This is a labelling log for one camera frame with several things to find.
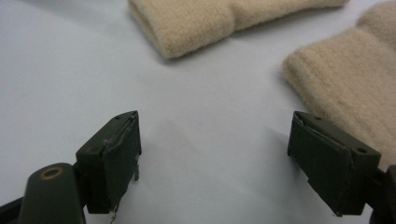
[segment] fabric fold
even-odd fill
[[[235,31],[309,8],[348,0],[128,0],[132,14],[165,58],[176,58]]]
[[[377,4],[355,28],[297,49],[285,76],[308,107],[396,163],[396,1]]]

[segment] beige towel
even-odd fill
[[[148,38],[165,58],[176,58],[234,31],[291,12],[340,7],[348,0],[129,0]]]
[[[368,10],[357,27],[297,49],[287,79],[312,111],[396,164],[396,1]]]

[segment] white table surface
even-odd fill
[[[281,64],[376,2],[297,13],[167,61],[124,0],[0,0],[0,204],[138,110],[141,178],[115,223],[368,223],[368,206],[336,217],[287,156],[292,113],[307,108]]]

